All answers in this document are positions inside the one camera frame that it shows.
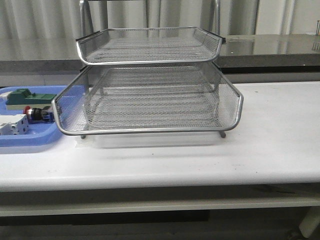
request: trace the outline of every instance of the white tabletop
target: white tabletop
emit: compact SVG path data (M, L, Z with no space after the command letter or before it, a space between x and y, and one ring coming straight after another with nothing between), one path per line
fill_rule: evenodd
M320 82L236 87L242 117L225 139L146 133L0 147L0 191L320 182Z

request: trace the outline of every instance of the white terminal block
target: white terminal block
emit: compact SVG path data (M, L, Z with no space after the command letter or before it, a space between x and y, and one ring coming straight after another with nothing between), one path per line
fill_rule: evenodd
M23 135L29 130L26 114L0 115L0 135Z

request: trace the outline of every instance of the white curtain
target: white curtain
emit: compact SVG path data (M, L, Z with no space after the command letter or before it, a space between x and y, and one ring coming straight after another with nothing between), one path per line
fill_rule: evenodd
M209 28L211 0L91 1L94 30ZM312 32L319 0L221 0L221 35ZM0 39L82 37L79 0L0 0Z

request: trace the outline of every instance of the wire mesh tray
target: wire mesh tray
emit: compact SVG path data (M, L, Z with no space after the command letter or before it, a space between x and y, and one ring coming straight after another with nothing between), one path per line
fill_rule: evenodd
M106 29L76 42L87 65L205 62L218 57L221 44L197 27Z
M53 101L66 135L227 131L242 94L211 62L87 66Z

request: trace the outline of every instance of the white table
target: white table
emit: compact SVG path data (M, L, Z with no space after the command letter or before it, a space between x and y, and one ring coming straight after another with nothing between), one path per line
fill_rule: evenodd
M320 82L236 87L242 117L225 139L216 132L63 136L41 152L0 148L0 191L320 182Z
M0 147L0 216L320 206L304 185L295 193L254 185L320 182L320 82L237 87L242 118L225 139L62 136Z

